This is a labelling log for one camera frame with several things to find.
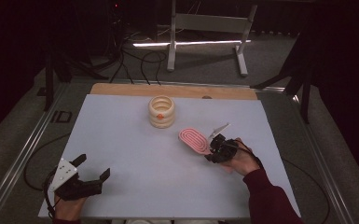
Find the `metal stand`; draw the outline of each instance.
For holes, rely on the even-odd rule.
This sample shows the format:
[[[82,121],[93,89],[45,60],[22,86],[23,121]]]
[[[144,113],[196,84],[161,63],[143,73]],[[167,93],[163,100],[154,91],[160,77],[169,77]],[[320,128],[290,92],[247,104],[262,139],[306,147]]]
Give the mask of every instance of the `metal stand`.
[[[69,71],[68,64],[71,64],[73,67],[85,72],[85,74],[95,78],[95,79],[107,79],[91,69],[73,60],[71,57],[56,49],[54,44],[48,39],[46,35],[42,36],[42,49],[45,51],[46,55],[46,104],[45,111],[50,109],[54,101],[54,72],[57,74],[59,81],[61,82],[70,82],[72,79],[72,74]]]
[[[241,44],[237,46],[235,50],[241,75],[246,77],[248,75],[248,71],[246,69],[245,60],[243,58],[243,50],[245,48],[245,43],[248,38],[248,35],[251,31],[256,9],[257,5],[252,5],[251,12],[249,13],[248,18],[189,15],[176,13],[176,0],[173,0],[173,11],[171,19],[171,43],[168,54],[167,70],[170,72],[174,70],[176,52],[176,29],[240,33],[243,34]]]
[[[286,77],[291,77],[284,89],[287,95],[296,95],[303,87],[300,114],[306,123],[308,120],[308,105],[310,100],[311,81],[316,64],[321,64],[320,54],[324,52],[326,36],[321,32],[320,8],[312,8],[311,16],[305,28],[297,38],[295,45],[287,56],[280,73],[260,84],[250,86],[252,89],[264,89]]]

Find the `red sleeve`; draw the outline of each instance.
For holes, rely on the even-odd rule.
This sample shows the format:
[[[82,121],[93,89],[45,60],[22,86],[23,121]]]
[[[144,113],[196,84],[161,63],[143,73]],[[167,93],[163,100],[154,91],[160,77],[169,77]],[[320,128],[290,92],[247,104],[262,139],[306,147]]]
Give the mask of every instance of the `red sleeve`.
[[[80,224],[80,220],[78,220],[78,221],[66,221],[66,220],[53,218],[53,224]]]
[[[269,182],[266,171],[255,170],[243,178],[248,186],[251,222],[274,224],[303,223],[280,187]]]

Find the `white metal frame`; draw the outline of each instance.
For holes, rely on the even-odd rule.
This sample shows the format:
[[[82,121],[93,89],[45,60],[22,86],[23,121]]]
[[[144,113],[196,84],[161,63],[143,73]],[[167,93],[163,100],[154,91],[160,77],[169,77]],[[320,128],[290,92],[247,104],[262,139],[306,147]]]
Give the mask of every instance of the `white metal frame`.
[[[171,43],[168,54],[167,70],[172,72],[175,66],[176,52],[176,29],[201,30],[201,31],[217,31],[229,33],[242,33],[242,39],[239,46],[236,46],[236,54],[241,75],[248,76],[243,50],[248,35],[251,31],[257,5],[252,5],[248,18],[235,17],[218,17],[206,15],[189,15],[176,13],[176,0],[173,0],[173,11],[171,19]]]

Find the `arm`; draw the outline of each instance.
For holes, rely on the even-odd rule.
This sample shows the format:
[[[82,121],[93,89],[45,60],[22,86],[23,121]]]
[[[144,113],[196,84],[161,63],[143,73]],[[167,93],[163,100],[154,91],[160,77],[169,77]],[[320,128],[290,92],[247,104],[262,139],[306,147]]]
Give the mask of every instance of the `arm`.
[[[80,213],[87,198],[73,201],[64,201],[57,195],[55,201],[55,217],[53,224],[80,224]]]
[[[240,138],[236,141],[243,150],[238,150],[234,158],[223,164],[232,167],[244,176],[243,182],[246,183],[250,192],[249,211],[252,223],[303,223],[283,189],[269,182],[266,171],[260,169],[251,156],[252,149],[247,147]]]

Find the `hand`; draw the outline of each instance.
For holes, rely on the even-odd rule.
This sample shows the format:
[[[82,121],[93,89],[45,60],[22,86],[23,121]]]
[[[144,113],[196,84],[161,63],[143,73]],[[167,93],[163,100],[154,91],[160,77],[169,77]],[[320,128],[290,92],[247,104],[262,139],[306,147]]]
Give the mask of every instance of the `hand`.
[[[252,153],[252,149],[246,147],[240,138],[236,138],[235,141],[238,142],[238,147]],[[252,158],[249,153],[246,153],[242,150],[237,150],[237,153],[230,161],[225,161],[221,164],[233,168],[236,172],[243,176],[248,175],[254,170],[260,169],[260,166],[257,164],[255,159]]]
[[[87,198],[81,198],[73,201],[65,201],[59,196],[54,196],[55,218],[66,221],[79,220],[80,213]]]

